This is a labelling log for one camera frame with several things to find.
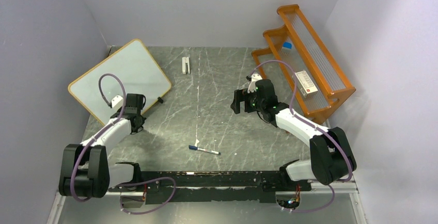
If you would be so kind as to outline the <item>white blue whiteboard marker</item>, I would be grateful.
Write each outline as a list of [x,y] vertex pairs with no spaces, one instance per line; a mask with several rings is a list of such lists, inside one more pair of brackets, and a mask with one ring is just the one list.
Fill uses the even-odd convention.
[[200,147],[197,147],[197,146],[193,146],[193,145],[189,145],[188,148],[190,150],[194,150],[194,151],[201,151],[201,152],[206,152],[206,153],[209,153],[209,154],[221,155],[221,152],[213,151],[213,150],[209,150],[209,149],[203,149],[203,148],[200,148]]

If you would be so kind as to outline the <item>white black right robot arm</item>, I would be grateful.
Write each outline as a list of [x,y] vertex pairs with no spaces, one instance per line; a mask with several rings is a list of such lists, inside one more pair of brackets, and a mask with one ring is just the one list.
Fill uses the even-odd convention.
[[235,90],[230,108],[235,114],[256,112],[264,122],[292,134],[309,149],[309,159],[283,166],[278,177],[283,189],[291,190],[301,180],[330,185],[352,178],[357,164],[343,129],[318,125],[280,102],[270,80],[257,79],[248,88]]

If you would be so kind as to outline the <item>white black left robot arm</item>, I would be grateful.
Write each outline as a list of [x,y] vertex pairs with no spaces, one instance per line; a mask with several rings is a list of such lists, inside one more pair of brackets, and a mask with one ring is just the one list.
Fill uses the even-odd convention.
[[78,201],[102,198],[107,190],[123,184],[128,190],[141,188],[143,176],[138,163],[108,164],[108,154],[125,137],[143,129],[146,104],[142,94],[127,94],[123,115],[114,113],[107,125],[80,144],[65,147],[60,170],[58,191],[62,196],[76,196]]

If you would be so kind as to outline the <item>yellow-framed whiteboard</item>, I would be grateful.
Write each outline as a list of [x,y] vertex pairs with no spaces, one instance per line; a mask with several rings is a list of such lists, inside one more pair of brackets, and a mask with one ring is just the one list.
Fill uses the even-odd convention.
[[142,94],[144,114],[172,84],[147,47],[134,39],[112,53],[68,86],[69,93],[101,124],[107,124],[115,110],[103,99],[126,93]]

